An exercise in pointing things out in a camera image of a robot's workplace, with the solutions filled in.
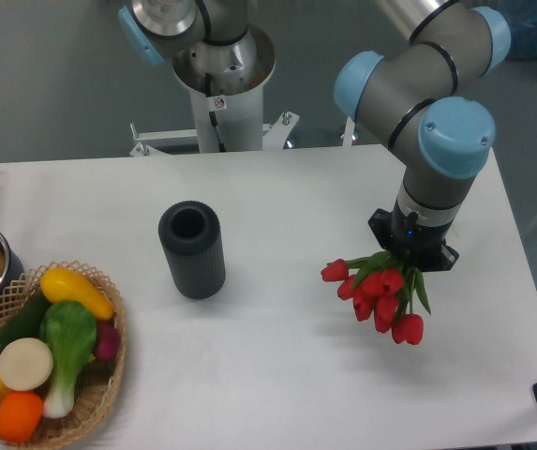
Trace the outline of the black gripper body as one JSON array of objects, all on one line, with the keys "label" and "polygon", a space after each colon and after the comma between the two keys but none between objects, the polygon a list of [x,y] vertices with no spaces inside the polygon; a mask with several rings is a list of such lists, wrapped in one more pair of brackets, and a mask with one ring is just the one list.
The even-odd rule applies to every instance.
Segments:
[{"label": "black gripper body", "polygon": [[449,271],[459,258],[458,252],[446,244],[450,223],[427,226],[419,223],[417,213],[405,216],[395,208],[391,212],[377,209],[368,225],[381,248],[421,272]]}]

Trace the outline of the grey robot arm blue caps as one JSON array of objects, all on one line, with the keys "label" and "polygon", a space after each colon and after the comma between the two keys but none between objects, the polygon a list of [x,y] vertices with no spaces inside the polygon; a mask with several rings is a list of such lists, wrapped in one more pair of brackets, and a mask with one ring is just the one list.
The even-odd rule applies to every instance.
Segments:
[{"label": "grey robot arm blue caps", "polygon": [[[423,272],[453,267],[445,237],[495,141],[481,104],[457,90],[490,72],[511,45],[505,19],[458,1],[383,1],[409,43],[394,59],[355,55],[334,86],[338,108],[405,165],[391,211],[369,226],[380,246]],[[170,62],[188,90],[203,153],[261,150],[263,87],[274,46],[244,1],[128,1],[118,21],[150,65]]]}]

